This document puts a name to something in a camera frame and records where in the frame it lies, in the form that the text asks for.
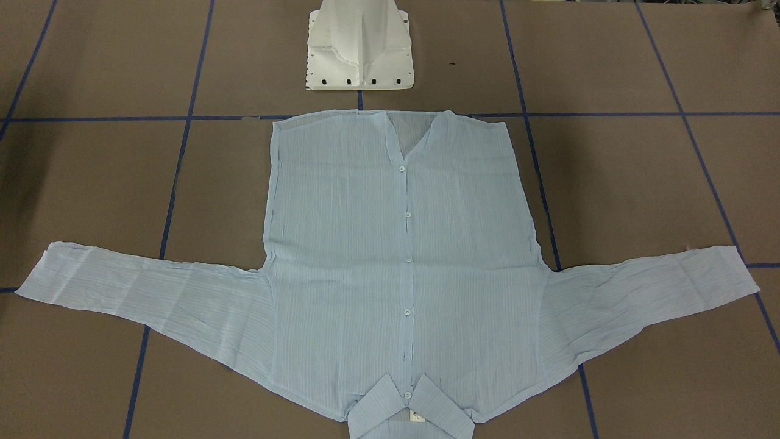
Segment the light blue button shirt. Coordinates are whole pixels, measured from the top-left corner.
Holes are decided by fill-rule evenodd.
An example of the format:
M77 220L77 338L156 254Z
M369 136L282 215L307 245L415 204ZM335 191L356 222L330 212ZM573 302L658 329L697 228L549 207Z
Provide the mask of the light blue button shirt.
M644 328L758 292L733 246L554 272L504 123L273 124L259 269L53 242L19 296L142 323L352 438L471 438Z

